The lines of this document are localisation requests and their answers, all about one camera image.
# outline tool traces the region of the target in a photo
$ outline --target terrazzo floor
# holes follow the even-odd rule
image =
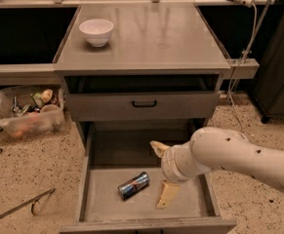
[[[261,123],[261,114],[246,95],[235,95],[243,133],[254,144],[284,150],[284,118]],[[54,234],[73,224],[84,148],[65,112],[66,124],[57,133],[15,140],[0,133],[0,214],[36,195],[56,188],[37,205],[0,219],[0,234]],[[221,99],[210,126],[240,131],[235,112]],[[226,171],[211,173],[221,216],[236,219],[229,234],[284,233],[284,194],[250,177]]]

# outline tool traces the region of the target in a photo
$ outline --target blue soda can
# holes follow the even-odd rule
[[[149,185],[149,176],[142,172],[140,175],[121,184],[118,189],[122,199],[128,199]]]

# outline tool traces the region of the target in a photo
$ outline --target bowl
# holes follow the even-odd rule
[[[90,44],[102,47],[109,41],[113,27],[113,23],[107,19],[89,19],[82,22],[79,29]]]

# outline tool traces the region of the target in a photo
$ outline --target transparent plastic container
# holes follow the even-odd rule
[[[23,115],[15,117],[13,115],[13,98],[21,106],[34,104],[32,94],[51,89],[59,98],[59,109]],[[48,131],[59,129],[64,124],[63,115],[63,91],[58,86],[17,86],[0,90],[0,127],[11,137],[24,137],[36,135]]]

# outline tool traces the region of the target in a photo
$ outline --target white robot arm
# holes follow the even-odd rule
[[[213,170],[251,176],[284,192],[284,151],[259,147],[241,133],[206,127],[172,147],[152,141],[164,176],[180,183]]]

